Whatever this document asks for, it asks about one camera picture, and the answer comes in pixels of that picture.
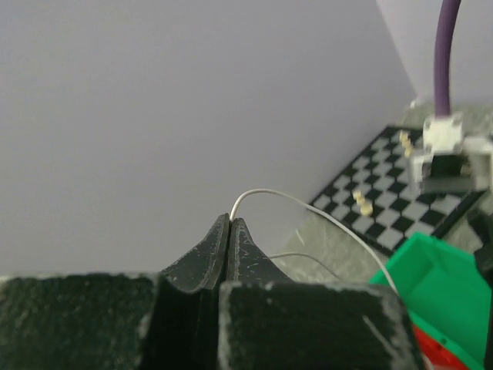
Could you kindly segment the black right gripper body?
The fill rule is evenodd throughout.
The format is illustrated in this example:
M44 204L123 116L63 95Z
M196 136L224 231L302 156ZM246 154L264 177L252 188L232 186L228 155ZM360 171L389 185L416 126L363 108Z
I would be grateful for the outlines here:
M481 242L474 252L476 268L487 284L492 285L492 214L473 208L468 213L468 225Z

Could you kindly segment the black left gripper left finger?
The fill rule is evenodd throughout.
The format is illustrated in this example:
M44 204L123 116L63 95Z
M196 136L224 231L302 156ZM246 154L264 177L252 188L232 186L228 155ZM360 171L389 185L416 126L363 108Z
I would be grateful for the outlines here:
M31 274L1 281L3 369L213 369L230 235L156 273Z

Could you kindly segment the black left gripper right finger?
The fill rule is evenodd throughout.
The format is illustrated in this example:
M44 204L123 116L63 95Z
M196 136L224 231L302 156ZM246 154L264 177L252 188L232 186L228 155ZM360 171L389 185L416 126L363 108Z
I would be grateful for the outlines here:
M421 369L411 319L389 287L300 283L232 222L219 292L221 369Z

